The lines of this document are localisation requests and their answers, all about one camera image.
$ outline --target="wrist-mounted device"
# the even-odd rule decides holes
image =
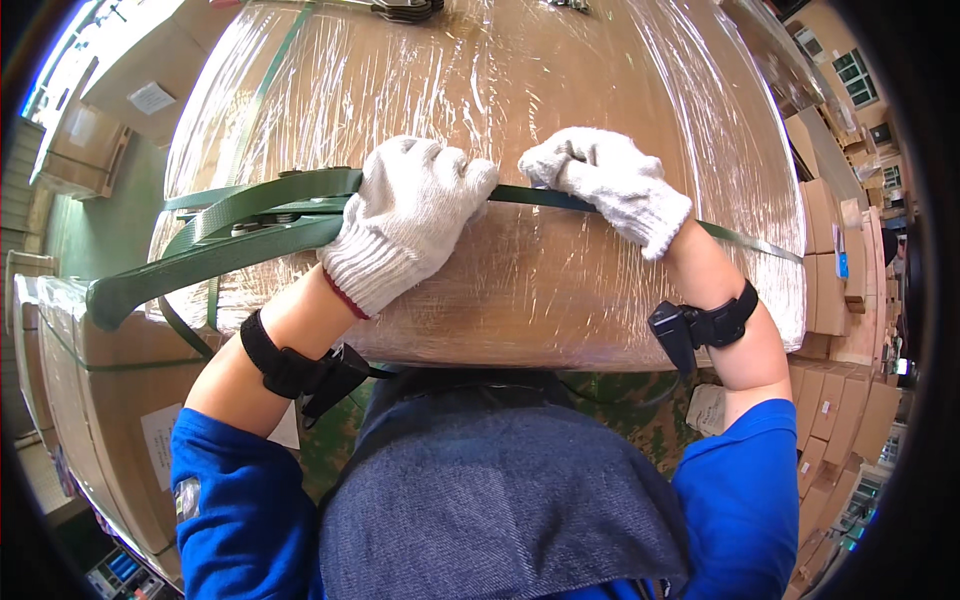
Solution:
[[[259,309],[240,325],[240,341],[247,356],[263,373],[263,387],[292,400],[303,396],[300,413],[304,429],[313,427],[317,419],[367,377],[394,376],[371,367],[347,344],[331,349],[320,360],[311,360],[292,348],[277,348],[263,328]]]
[[[677,306],[661,302],[647,319],[651,331],[663,347],[670,362],[687,375],[697,368],[693,351],[700,346],[722,348],[743,337],[747,320],[756,309],[756,289],[747,281],[740,298],[713,310],[687,304]]]

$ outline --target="window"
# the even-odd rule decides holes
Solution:
[[[900,187],[900,168],[898,165],[883,169],[883,189]]]
[[[863,59],[860,58],[860,51],[856,48],[835,60],[833,68],[836,69],[840,81],[847,88],[847,93],[850,94],[854,106],[862,107],[879,98],[874,87],[874,80],[867,73],[867,66],[863,63]]]
[[[827,53],[824,52],[824,47],[820,45],[820,42],[809,29],[804,27],[793,37],[797,40],[797,43],[800,44],[800,47],[804,49],[804,52],[806,52],[806,54],[814,62],[820,64],[821,62],[827,61]]]

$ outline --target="green floor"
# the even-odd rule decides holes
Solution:
[[[143,263],[163,205],[165,164],[165,151],[134,135],[111,198],[86,202],[56,198],[48,224],[46,252],[60,259],[61,276],[94,279]],[[699,375],[659,407],[636,406],[666,390],[672,377],[657,373],[562,375],[583,396],[575,398],[581,412],[629,440],[668,476],[683,456],[684,448],[700,438],[684,424],[689,396]],[[333,485],[349,458],[369,395],[370,386],[362,386],[324,415],[312,430],[301,432],[303,486],[314,499]]]

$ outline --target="blue shirt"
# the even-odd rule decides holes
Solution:
[[[672,484],[689,534],[684,598],[780,598],[797,555],[796,411],[771,399],[723,435],[691,444]],[[199,512],[177,527],[189,599],[324,598],[316,507],[280,445],[183,409],[172,486],[200,482]],[[635,600],[634,582],[555,594]]]

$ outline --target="white knit glove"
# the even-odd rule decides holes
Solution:
[[[620,133],[560,130],[523,153],[518,166],[533,183],[596,206],[621,235],[643,247],[647,260],[663,256],[692,207],[663,180],[660,159]]]
[[[363,317],[437,273],[464,224],[496,187],[488,160],[401,135],[373,149],[344,226],[317,255],[327,278]]]

